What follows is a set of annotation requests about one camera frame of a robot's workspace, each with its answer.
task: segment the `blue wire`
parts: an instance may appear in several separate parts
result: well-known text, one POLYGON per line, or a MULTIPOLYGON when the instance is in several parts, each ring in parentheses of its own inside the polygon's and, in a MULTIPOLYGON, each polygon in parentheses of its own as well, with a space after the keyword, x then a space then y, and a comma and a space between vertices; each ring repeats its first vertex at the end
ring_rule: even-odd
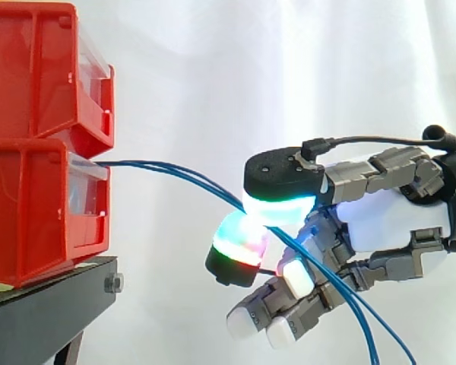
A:
MULTIPOLYGON (((102 162, 99 164, 104 165, 104 166, 139 167, 139 168, 146 169, 146 170, 151 170, 151 171, 160 172, 160 173, 167 173, 169 175, 177 176, 181 179, 194 183, 197 186, 200 186, 201 188, 203 188, 203 189, 215 194, 219 198, 223 199, 225 202, 228 202, 233 207, 243 211, 243 206, 242 206, 241 201, 238 200, 238 198, 236 196, 234 196, 233 194, 231 194, 230 192, 225 190, 225 188, 218 185, 213 180, 208 179, 205 175, 203 175, 201 173, 198 173, 194 170, 187 169, 185 167, 175 165, 173 163, 130 160, 130 161, 102 162), (194 177, 189 176, 186 173, 190 173, 191 175, 194 175, 194 176, 204 180, 205 182, 211 184, 211 186, 209 186, 205 182, 196 180, 194 177)), ((334 285, 334 287, 340 292, 341 296, 348 302, 350 308, 355 313, 360 325, 362 326, 363 332, 365 334, 365 337, 366 337, 366 340, 367 340, 367 343, 369 346, 369 352, 370 352, 370 358, 371 358, 372 364, 379 364, 375 343, 373 341, 372 333, 369 328, 368 322, 366 321, 366 318, 363 315, 363 312, 359 308, 358 304, 354 301, 353 297, 358 299, 358 301, 361 302, 361 304, 363 304, 364 307, 367 308, 367 310, 370 311, 370 313, 378 320, 378 322, 380 322, 380 324, 390 333, 392 338, 394 338, 394 340, 402 347, 402 349, 404 350, 406 355, 409 357, 411 363, 413 365, 416 364, 416 361, 413 358, 413 355, 411 354, 409 348, 405 345, 405 343, 391 329, 391 327, 384 321, 384 319, 357 292, 355 292, 353 290, 353 288, 351 288, 344 281, 342 281, 335 273, 333 273, 331 270, 329 270, 323 264, 321 264, 319 261, 317 261, 313 256, 311 256, 309 254, 309 252, 302 245, 300 245, 298 242, 296 242, 291 236, 289 236, 283 230, 281 230, 280 228, 276 228, 276 227, 269 227, 269 229, 277 237, 279 237, 286 245, 288 245, 290 248, 297 251, 301 256, 303 256, 305 259, 310 261, 314 266, 316 266, 318 268, 318 270, 320 270, 321 273, 323 275, 325 275, 328 278, 328 280, 334 285)))
MULTIPOLYGON (((208 186, 203 182, 200 182, 192 176, 186 176, 184 173, 180 173, 178 170, 181 169, 176 169, 175 166, 171 163, 159 163, 159 162, 154 162, 154 161, 107 161, 107 162, 101 162, 99 163, 100 165, 103 166, 130 166, 130 167, 138 167, 141 169, 145 170, 151 170, 159 173, 167 173, 169 175, 174 175, 177 176, 181 179, 190 181, 191 183, 194 183, 197 186, 200 186, 203 189, 208 190, 209 192, 212 192, 219 198, 223 199, 225 202, 228 202, 231 204, 233 207, 243 211, 243 205, 240 200, 238 200, 237 197, 235 197, 232 194, 229 194, 227 190, 225 190, 222 186, 219 186, 218 184, 214 184, 215 187, 213 186, 208 186)), ((197 173, 193 170, 182 168, 183 171, 187 173, 191 173, 197 177, 200 177, 204 179, 205 181, 211 183, 211 180, 208 179, 206 176, 201 175, 200 173, 197 173)), ((278 236, 282 242, 286 243, 289 247, 294 249, 295 251, 299 252, 305 259, 313 263, 322 273, 324 276, 328 278, 328 280, 334 285, 334 287, 340 292, 341 296, 348 302, 348 305, 352 309, 352 311, 355 313, 355 316, 360 323, 363 333, 365 335, 368 347, 369 347, 369 354, 371 358, 371 364, 372 365, 379 365, 379 359, 378 359, 378 353, 376 350, 375 346, 375 341, 373 340, 372 336, 372 331, 369 327, 369 324, 366 320, 365 315, 363 314, 363 311, 361 308, 359 308, 358 304, 356 301, 351 297, 351 292, 348 291, 348 289, 341 287, 340 283, 342 283, 342 280, 334 274, 331 270, 326 269, 326 267, 323 266, 320 262, 318 262, 315 258, 313 258, 307 251, 306 249, 298 244, 295 240, 292 239, 289 235, 287 235, 285 232, 278 228, 274 227, 269 227, 269 229, 276 235, 278 236)))

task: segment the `red plastic drawer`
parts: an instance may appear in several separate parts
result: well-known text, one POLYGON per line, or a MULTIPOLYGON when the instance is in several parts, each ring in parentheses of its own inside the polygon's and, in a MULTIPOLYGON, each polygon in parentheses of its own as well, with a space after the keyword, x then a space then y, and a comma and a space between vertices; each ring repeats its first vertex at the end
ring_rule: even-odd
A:
POLYGON ((74 6, 0 2, 0 138, 58 138, 90 158, 113 146, 113 115, 113 69, 74 6))
POLYGON ((0 139, 0 283, 20 287, 108 249, 109 170, 54 139, 0 139))

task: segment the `green light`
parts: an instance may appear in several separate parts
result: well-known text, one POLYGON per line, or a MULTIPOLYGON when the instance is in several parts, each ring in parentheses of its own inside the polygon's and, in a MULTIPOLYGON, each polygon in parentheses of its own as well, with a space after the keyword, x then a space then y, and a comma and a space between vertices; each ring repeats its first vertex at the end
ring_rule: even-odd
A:
POLYGON ((264 202, 243 192, 246 213, 267 227, 301 224, 315 204, 315 196, 295 198, 282 202, 264 202))
POLYGON ((258 266, 268 244, 268 231, 242 211, 228 214, 214 234, 213 247, 225 256, 258 266))

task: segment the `white fingertip pad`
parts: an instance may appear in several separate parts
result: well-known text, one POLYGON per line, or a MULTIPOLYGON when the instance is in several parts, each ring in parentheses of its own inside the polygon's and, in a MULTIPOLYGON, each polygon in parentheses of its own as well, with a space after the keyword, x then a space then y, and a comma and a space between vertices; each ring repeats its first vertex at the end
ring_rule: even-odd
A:
POLYGON ((236 340, 242 340, 258 333, 252 317, 250 317, 250 312, 242 306, 235 308, 228 314, 226 327, 231 337, 236 340))
POLYGON ((423 275, 428 275, 432 270, 441 265, 448 253, 444 250, 434 252, 423 252, 420 255, 420 263, 423 267, 423 275))
POLYGON ((273 349, 285 348, 296 342, 288 321, 284 317, 275 317, 267 327, 267 338, 273 349))
POLYGON ((314 290, 314 281, 298 259, 286 263, 281 274, 296 299, 305 297, 314 290))

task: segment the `black metal shelf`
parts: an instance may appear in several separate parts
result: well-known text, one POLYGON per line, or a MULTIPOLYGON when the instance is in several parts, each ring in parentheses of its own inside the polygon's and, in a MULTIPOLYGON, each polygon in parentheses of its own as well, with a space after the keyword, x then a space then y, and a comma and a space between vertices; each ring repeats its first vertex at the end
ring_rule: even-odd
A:
POLYGON ((0 365, 39 365, 77 347, 78 335, 116 299, 106 287, 117 273, 116 257, 95 257, 87 264, 0 293, 0 365))

